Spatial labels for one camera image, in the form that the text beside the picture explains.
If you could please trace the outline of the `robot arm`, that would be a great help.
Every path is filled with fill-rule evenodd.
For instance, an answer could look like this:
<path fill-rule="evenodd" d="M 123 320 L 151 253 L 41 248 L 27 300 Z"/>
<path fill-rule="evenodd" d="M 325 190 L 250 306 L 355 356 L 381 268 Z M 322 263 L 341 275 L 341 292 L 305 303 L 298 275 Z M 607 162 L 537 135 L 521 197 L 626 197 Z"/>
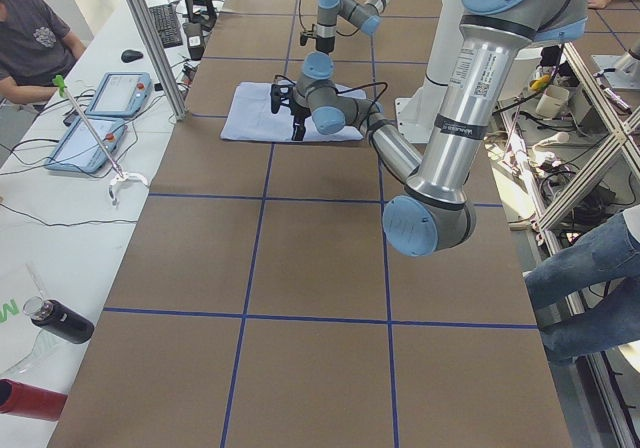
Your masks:
<path fill-rule="evenodd" d="M 271 108 L 290 110 L 295 140 L 303 138 L 306 120 L 324 135 L 358 129 L 404 186 L 384 209 L 388 241 L 405 255 L 427 256 L 465 242 L 475 228 L 463 187 L 518 52 L 579 38 L 587 0 L 461 0 L 462 42 L 424 150 L 407 141 L 375 101 L 341 95 L 332 79 L 337 21 L 373 34 L 389 1 L 318 0 L 310 32 L 316 48 L 296 81 L 272 85 Z"/>
<path fill-rule="evenodd" d="M 306 29 L 301 24 L 299 43 L 305 46 L 309 39 L 315 41 L 315 50 L 330 54 L 335 49 L 335 38 L 339 35 L 337 22 L 339 18 L 351 24 L 358 31 L 373 36 L 380 26 L 380 15 L 391 0 L 317 0 L 316 23 Z"/>

